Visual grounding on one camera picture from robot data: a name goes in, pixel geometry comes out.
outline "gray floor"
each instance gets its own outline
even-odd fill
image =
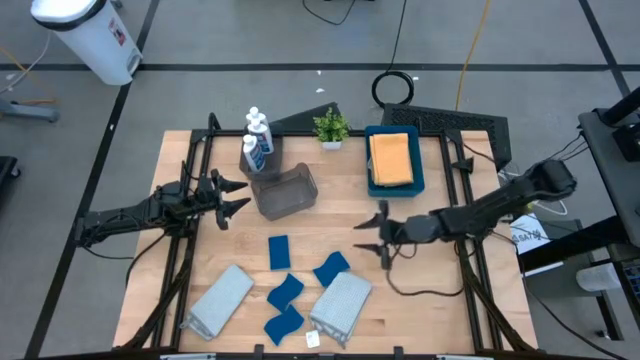
[[[347,1],[309,0],[310,6],[339,18]],[[140,33],[150,0],[126,1],[121,17],[131,35]],[[640,3],[590,0],[620,64],[640,63]],[[398,63],[464,62],[482,1],[409,0],[398,46]],[[21,61],[34,59],[45,32],[28,13],[28,3],[5,0],[0,11],[0,46]],[[385,63],[393,51],[401,2],[358,1],[345,24],[333,27],[307,14],[299,1],[161,0],[143,49],[148,64]],[[43,63],[74,64],[57,38]],[[606,64],[578,1],[494,0],[473,63]],[[0,72],[0,87],[6,76]],[[377,71],[141,71],[131,85],[91,208],[129,204],[148,194],[165,130],[203,127],[214,111],[224,128],[239,128],[250,106],[270,119],[336,101],[354,128],[379,123],[369,87]],[[452,109],[459,73],[411,71],[414,105]],[[111,114],[117,87],[103,85],[87,71],[37,71],[59,99],[57,124],[24,119],[0,121],[0,154],[20,159],[23,176],[0,216],[0,359],[21,357],[84,192]],[[629,86],[639,73],[625,73]],[[406,90],[393,80],[382,96],[400,100]],[[45,96],[25,81],[3,99]],[[515,164],[526,169],[576,136],[577,115],[620,98],[609,71],[469,72],[462,111],[509,118]],[[579,179],[567,200],[570,218],[588,225],[613,214],[604,185],[588,154],[568,163]],[[542,218],[552,215],[539,213]],[[135,235],[95,247],[130,255]],[[108,349],[124,293],[126,262],[78,252],[42,354]],[[640,352],[640,334],[620,292],[612,292],[626,340],[595,339],[620,354]],[[553,297],[549,305],[579,333],[594,339],[603,327],[590,298]],[[540,346],[552,353],[599,356],[575,340],[531,301]]]

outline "yellow towel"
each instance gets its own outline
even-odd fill
[[[369,137],[373,182],[379,186],[413,183],[408,134],[376,134]]]

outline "wooden tabletop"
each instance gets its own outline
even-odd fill
[[[491,155],[485,132],[462,134],[467,145]],[[189,136],[189,131],[165,133],[152,189],[179,178],[180,162],[186,158]],[[238,169],[240,142],[240,137],[214,138],[211,169],[219,169],[230,180],[245,180]],[[390,200],[390,218],[402,221],[410,215],[449,206],[439,141],[437,138],[421,138],[420,147],[426,188],[415,198]],[[455,158],[451,144],[450,153]],[[467,150],[467,156],[473,154]],[[285,138],[283,171],[299,162],[309,165],[318,187],[314,207],[270,222],[260,215],[252,201],[233,217],[227,231],[218,229],[211,214],[200,221],[187,309],[231,264],[240,266],[255,284],[217,338],[207,342],[193,331],[184,330],[180,351],[252,352],[255,344],[264,344],[266,352],[287,353],[391,353],[394,346],[404,347],[407,354],[473,353],[464,295],[455,298],[400,296],[387,284],[380,259],[371,252],[353,247],[353,244],[379,242],[377,230],[353,230],[354,225],[371,218],[377,210],[377,199],[367,194],[364,139],[349,138],[341,150],[323,151],[315,139]],[[459,201],[464,204],[457,172],[455,177]],[[471,184],[476,198],[495,190],[498,187],[495,166],[475,156]],[[250,187],[228,194],[225,199],[242,197],[253,198]],[[496,231],[511,235],[506,225],[498,226]],[[282,234],[289,236],[291,273],[305,285],[300,296],[293,301],[295,308],[305,317],[305,323],[301,329],[286,336],[280,346],[275,346],[263,327],[279,312],[266,298],[274,287],[284,281],[287,272],[270,271],[267,238]],[[160,230],[143,232],[138,252],[159,235]],[[168,239],[162,241],[136,264],[125,294],[115,345],[129,340],[157,304],[169,242]],[[490,237],[484,242],[484,248],[496,304],[523,339],[537,346],[513,246],[497,237]],[[341,251],[351,265],[351,271],[370,281],[373,290],[346,349],[324,335],[320,338],[319,348],[308,349],[305,332],[312,330],[309,312],[324,290],[312,269],[322,265],[334,251]],[[411,251],[410,246],[403,248],[405,253]],[[454,292],[462,285],[453,243],[440,241],[418,246],[417,255],[411,260],[397,257],[391,278],[404,291],[434,289]],[[476,301],[484,345],[489,348],[491,341],[486,313],[482,304]],[[169,343],[173,315],[172,307],[168,311],[163,344]]]

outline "white trash can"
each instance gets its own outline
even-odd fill
[[[31,16],[108,85],[131,82],[142,54],[108,0],[34,0]]]

